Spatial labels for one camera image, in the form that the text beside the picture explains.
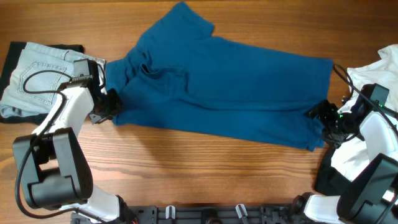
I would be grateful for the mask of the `blue t-shirt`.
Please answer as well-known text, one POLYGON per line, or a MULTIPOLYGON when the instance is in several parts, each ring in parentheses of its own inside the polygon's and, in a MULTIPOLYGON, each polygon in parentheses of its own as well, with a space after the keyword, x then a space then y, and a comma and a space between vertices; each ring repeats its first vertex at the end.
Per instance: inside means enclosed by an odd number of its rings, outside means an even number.
POLYGON ((114 123, 322 147, 323 125, 305 113, 327 98, 333 62, 233 42, 213 29, 179 2, 110 62, 106 87, 123 103, 114 123))

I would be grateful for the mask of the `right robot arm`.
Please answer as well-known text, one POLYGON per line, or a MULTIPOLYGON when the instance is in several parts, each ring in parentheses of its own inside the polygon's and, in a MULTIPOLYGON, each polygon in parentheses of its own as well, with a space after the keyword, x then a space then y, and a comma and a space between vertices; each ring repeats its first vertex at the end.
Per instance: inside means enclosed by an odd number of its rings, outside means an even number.
POLYGON ((384 106, 388 94, 367 84, 348 113, 328 101, 309 113, 336 139, 320 165, 317 193, 290 206, 293 223, 397 223, 397 113, 384 106))

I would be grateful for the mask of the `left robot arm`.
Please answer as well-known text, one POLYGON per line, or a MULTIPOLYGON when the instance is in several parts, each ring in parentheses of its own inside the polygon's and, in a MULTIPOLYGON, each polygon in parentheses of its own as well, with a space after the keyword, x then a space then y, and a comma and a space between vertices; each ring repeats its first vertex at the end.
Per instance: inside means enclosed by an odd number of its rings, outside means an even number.
POLYGON ((86 118, 93 124, 112 120, 122 103, 114 89, 102 92, 105 78, 95 61, 76 60, 73 68, 54 91, 57 101, 42 124, 13 142, 17 206, 34 219, 73 212, 91 223, 130 222, 134 216, 122 198, 93 183, 77 139, 86 118))

